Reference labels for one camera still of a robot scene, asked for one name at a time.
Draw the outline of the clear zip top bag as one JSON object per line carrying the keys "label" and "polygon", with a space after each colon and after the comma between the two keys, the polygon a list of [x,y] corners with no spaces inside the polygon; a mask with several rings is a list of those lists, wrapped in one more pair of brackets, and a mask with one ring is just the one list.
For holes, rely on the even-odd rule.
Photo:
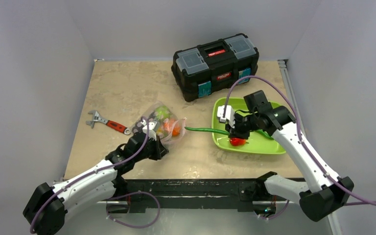
{"label": "clear zip top bag", "polygon": [[[153,105],[151,105],[144,113],[143,113],[143,117],[145,117],[146,119],[139,119],[138,121],[136,121],[132,126],[131,126],[131,134],[135,134],[137,132],[142,132],[142,128],[148,124],[149,122],[152,122],[152,121],[157,121],[158,122],[158,130],[157,130],[157,139],[160,139],[161,140],[161,143],[163,145],[171,145],[171,144],[175,144],[177,143],[178,141],[180,141],[186,131],[185,131],[185,126],[186,126],[186,119],[185,118],[178,118],[170,109],[171,111],[171,116],[167,119],[164,119],[164,120],[157,120],[155,119],[155,109],[160,107],[160,106],[166,106],[164,105],[162,102],[160,101],[157,101],[156,103],[154,103]],[[169,136],[166,136],[165,135],[165,132],[164,132],[164,122],[168,119],[176,119],[176,120],[179,120],[181,122],[181,133],[179,136],[176,136],[176,137],[172,137],[171,135]]]}

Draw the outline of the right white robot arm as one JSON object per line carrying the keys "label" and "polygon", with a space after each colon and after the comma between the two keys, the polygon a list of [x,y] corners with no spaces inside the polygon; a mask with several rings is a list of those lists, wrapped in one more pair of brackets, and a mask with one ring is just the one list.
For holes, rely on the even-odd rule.
{"label": "right white robot arm", "polygon": [[257,178],[255,192],[261,199],[280,196],[297,203],[303,213],[318,222],[343,207],[353,191],[350,177],[341,177],[320,157],[302,132],[291,112],[284,106],[273,108],[263,91],[246,95],[248,115],[238,114],[228,103],[218,108],[217,118],[231,137],[246,138],[250,132],[267,132],[287,152],[304,177],[293,181],[269,172]]}

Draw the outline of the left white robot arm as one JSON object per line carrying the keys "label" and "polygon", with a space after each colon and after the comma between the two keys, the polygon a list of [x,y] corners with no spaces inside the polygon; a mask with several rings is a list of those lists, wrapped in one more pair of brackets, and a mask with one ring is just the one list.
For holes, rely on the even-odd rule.
{"label": "left white robot arm", "polygon": [[68,219],[98,201],[124,199],[130,204],[134,193],[123,174],[139,161],[161,160],[168,153],[159,136],[137,132],[85,172],[52,186],[40,184],[23,210],[30,233],[54,235]]}

